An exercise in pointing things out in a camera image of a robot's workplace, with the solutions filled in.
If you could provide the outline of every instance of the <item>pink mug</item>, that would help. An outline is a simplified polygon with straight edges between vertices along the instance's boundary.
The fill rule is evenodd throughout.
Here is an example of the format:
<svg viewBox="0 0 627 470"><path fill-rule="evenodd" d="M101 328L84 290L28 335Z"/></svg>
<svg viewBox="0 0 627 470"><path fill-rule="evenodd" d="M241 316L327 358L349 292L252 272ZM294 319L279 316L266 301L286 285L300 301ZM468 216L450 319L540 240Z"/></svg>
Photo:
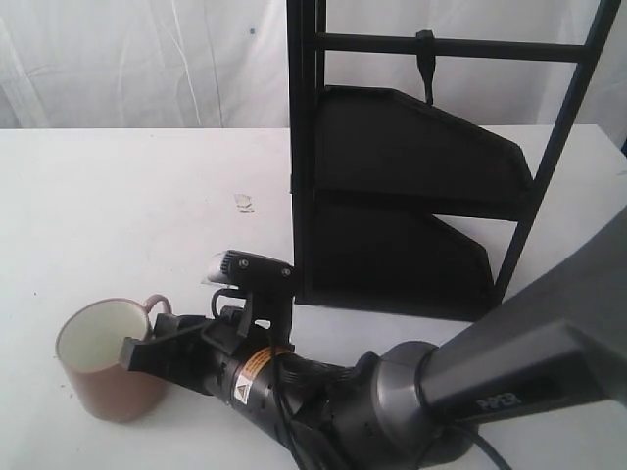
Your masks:
<svg viewBox="0 0 627 470"><path fill-rule="evenodd" d="M147 340L152 336L148 313L164 296L150 297L144 305L128 299L106 299L73 315L57 337L61 361L76 395L93 416L123 422L150 410L162 398L166 382L143 372L128 372L118 363L125 337Z"/></svg>

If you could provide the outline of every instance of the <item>mug rim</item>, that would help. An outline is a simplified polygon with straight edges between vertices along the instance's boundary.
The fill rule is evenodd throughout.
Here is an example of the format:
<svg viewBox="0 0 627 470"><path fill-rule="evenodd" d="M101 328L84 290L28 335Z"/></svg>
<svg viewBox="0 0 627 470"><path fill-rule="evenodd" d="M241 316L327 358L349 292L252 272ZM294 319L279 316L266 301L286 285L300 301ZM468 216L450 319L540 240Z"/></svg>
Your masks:
<svg viewBox="0 0 627 470"><path fill-rule="evenodd" d="M146 307L144 305L140 304L139 302L134 301L133 299L126 299L124 297L111 297L111 298L102 299L100 301L96 301L96 302L94 302L92 304L84 306L83 308L81 308L79 311L77 311L74 315L72 315L70 318L68 318L66 320L66 322L63 324L63 326L59 330L59 333L57 334L57 340L55 341L55 356L57 357L59 362L62 363L62 365L64 367L66 367L67 369L71 370L75 374L81 374L81 375L97 374L97 373L100 373L100 372L104 372L106 370L113 369L114 367L120 365L119 363L116 362L115 364L108 365L107 367L102 367L100 369L95 369L95 370L90 370L88 372L85 372L85 371L78 370L77 368L73 367L71 364L68 364L66 361L62 360L61 359L61 355L59 353L59 345L61 343L61 336L63 335L63 332L66 330L68 325L77 316L79 316L81 313L86 311L88 308L92 308L93 306L96 306L98 304L104 304L104 303L107 303L107 302L126 302L128 304L133 304L134 306L139 307L139 309L144 312L144 323L145 323L144 337L142 338L142 341L146 341L148 339L148 336L150 335L150 322L148 320L148 312L146 311Z"/></svg>

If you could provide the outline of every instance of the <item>metal frame bar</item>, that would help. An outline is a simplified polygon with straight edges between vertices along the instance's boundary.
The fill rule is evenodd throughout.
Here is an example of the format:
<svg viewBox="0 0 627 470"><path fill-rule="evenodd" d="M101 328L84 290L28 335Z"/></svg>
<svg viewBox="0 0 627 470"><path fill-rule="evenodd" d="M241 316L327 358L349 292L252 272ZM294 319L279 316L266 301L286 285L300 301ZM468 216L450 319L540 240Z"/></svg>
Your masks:
<svg viewBox="0 0 627 470"><path fill-rule="evenodd" d="M315 47L318 51L415 55L418 51L418 41L414 37L319 33L316 35ZM435 54L449 57L578 63L586 59L588 49L586 46L575 44L436 38Z"/></svg>
<svg viewBox="0 0 627 470"><path fill-rule="evenodd" d="M583 45L435 39L437 56L577 64L536 173L529 202L518 220L497 277L492 295L494 305L505 296L620 3L621 0L600 0ZM314 208L314 111L316 93L324 86L325 51L415 55L420 43L413 37L327 33L326 0L287 0L287 23L295 264L303 268L307 281L309 267L303 253L311 252L308 219Z"/></svg>
<svg viewBox="0 0 627 470"><path fill-rule="evenodd" d="M509 248L507 248L506 257L499 271L492 296L494 305L499 304L506 294L507 286L509 285L511 276L513 275L529 233L531 232L533 222L536 220L540 205L547 193L549 183L551 183L551 178L555 172L555 167L557 166L557 162L559 162L559 157L570 134L570 129L572 129L575 123L575 118L577 117L581 103L586 96L588 85L590 85L590 80L592 80L595 69L597 68L599 57L601 56L619 7L620 0L601 0L599 3L595 19L590 27L590 32L588 33L585 44L590 53L587 55L586 60L577 65L575 73L572 75L572 79L568 85L568 90L566 91L566 96L561 104L559 114L557 115L549 143L540 161L536 177L534 178L527 210L516 225L516 229L511 237L511 242L509 243Z"/></svg>

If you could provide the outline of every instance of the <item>black bracket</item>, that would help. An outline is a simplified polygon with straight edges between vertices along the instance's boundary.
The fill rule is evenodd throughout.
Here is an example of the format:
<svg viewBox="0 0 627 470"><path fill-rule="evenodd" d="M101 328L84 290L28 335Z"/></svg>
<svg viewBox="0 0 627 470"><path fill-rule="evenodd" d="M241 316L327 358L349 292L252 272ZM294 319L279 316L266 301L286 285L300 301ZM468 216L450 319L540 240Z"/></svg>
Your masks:
<svg viewBox="0 0 627 470"><path fill-rule="evenodd" d="M433 31L424 29L415 34L416 61L424 82L424 97L427 105L433 106L433 75L435 74L435 37Z"/></svg>

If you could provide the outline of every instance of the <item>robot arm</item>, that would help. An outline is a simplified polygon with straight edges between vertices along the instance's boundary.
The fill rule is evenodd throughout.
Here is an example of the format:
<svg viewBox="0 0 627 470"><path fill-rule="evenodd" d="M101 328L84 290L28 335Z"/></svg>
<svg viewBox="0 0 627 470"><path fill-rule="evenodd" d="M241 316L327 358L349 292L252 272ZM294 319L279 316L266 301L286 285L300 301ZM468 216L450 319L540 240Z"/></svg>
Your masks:
<svg viewBox="0 0 627 470"><path fill-rule="evenodd" d="M155 339L126 339L121 364L216 396L289 448L300 468L450 462L468 438L490 451L476 435L482 423L597 400L627 404L625 240L627 211L441 348L403 343L350 368L294 353L292 266L227 252L212 280L238 288L217 296L245 306L213 319L159 315Z"/></svg>

